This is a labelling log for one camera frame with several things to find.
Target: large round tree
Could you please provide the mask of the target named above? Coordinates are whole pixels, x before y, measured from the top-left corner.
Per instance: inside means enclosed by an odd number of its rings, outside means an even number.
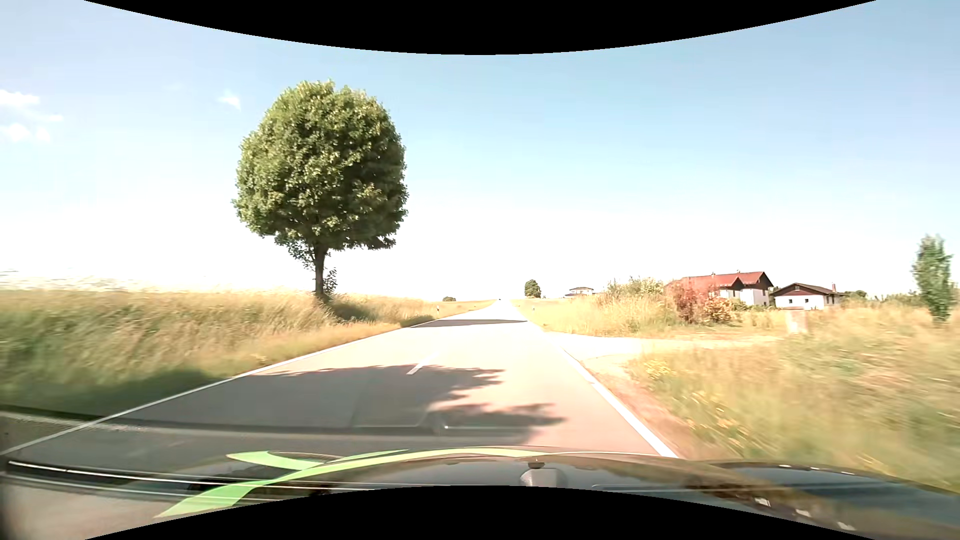
[[[406,216],[404,148],[390,114],[363,91],[333,82],[288,88],[241,146],[237,215],[273,236],[324,292],[331,251],[396,244]]]

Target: tree canopy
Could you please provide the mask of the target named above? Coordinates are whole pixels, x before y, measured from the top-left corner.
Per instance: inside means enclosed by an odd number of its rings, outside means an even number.
[[[944,250],[944,239],[926,235],[920,241],[913,277],[920,289],[920,298],[936,322],[945,322],[956,304],[953,282],[950,281],[950,260]]]
[[[331,251],[389,249],[407,214],[405,149],[387,110],[332,81],[287,88],[244,138],[237,215],[314,271]]]
[[[543,296],[536,280],[529,280],[523,284],[523,296],[527,298],[541,298]]]

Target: green sticker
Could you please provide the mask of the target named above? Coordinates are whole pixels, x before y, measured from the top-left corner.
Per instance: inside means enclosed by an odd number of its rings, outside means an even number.
[[[290,480],[296,479],[305,479],[309,477],[314,477],[316,475],[323,475],[326,473],[335,473],[338,471],[346,471],[349,469],[358,469],[360,467],[370,467],[373,465],[384,465],[387,463],[398,463],[400,461],[406,461],[409,459],[418,459],[422,457],[441,457],[444,455],[456,455],[456,454],[482,454],[482,455],[497,455],[504,457],[528,457],[532,455],[545,455],[545,452],[532,452],[528,450],[513,450],[513,449],[502,449],[502,448],[460,448],[460,449],[447,449],[447,450],[428,450],[423,452],[413,452],[410,454],[399,454],[396,452],[402,451],[389,451],[389,452],[377,452],[371,454],[359,454],[358,456],[347,456],[341,457],[340,459],[329,461],[327,463],[316,463],[316,466],[298,469],[293,473],[289,473],[277,479],[266,479],[266,480],[254,480],[249,482],[234,483],[231,485],[221,485],[208,489],[201,493],[200,495],[194,495],[188,497],[183,501],[180,501],[177,504],[174,504],[168,508],[163,513],[157,515],[158,518],[165,518],[168,516],[175,516],[180,514],[192,514],[194,512],[203,512],[207,510],[216,510],[218,508],[229,508],[237,504],[241,499],[247,496],[252,490],[258,487],[265,487],[275,483],[281,483]],[[269,454],[267,452],[247,452],[243,454],[231,454],[230,456],[244,456],[249,457],[251,454]],[[303,463],[305,460],[293,459],[291,461],[297,461]]]
[[[291,469],[293,471],[302,471],[317,465],[323,465],[327,461],[311,461],[309,459],[294,459],[293,457],[283,457],[273,455],[269,452],[243,452],[241,454],[227,454],[230,459],[245,461],[254,465],[266,465],[268,467],[277,467],[277,469]]]

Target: dry grass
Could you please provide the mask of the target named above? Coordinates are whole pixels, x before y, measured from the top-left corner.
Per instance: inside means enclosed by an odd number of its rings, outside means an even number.
[[[782,334],[781,312],[738,311],[727,325],[688,325],[669,302],[655,297],[628,296],[613,300],[599,297],[515,300],[530,321],[548,331],[600,336],[679,337],[696,335],[725,338],[743,333]]]
[[[3,290],[0,400],[104,414],[490,303],[346,295],[319,308],[292,291]]]
[[[922,309],[810,312],[769,346],[631,364],[704,440],[744,457],[847,465],[960,490],[960,323]]]

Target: house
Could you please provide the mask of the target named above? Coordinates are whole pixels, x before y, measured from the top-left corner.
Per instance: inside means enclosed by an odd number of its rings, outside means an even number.
[[[583,296],[585,294],[593,294],[593,289],[590,287],[573,287],[570,289],[570,292],[564,294],[566,298],[571,298],[574,296]]]
[[[690,276],[667,284],[668,287],[686,286],[708,296],[739,299],[747,306],[772,306],[770,289],[773,283],[766,272],[740,272]]]
[[[837,292],[836,284],[831,288],[790,283],[786,287],[770,294],[777,307],[782,309],[824,309],[840,305],[844,293]]]

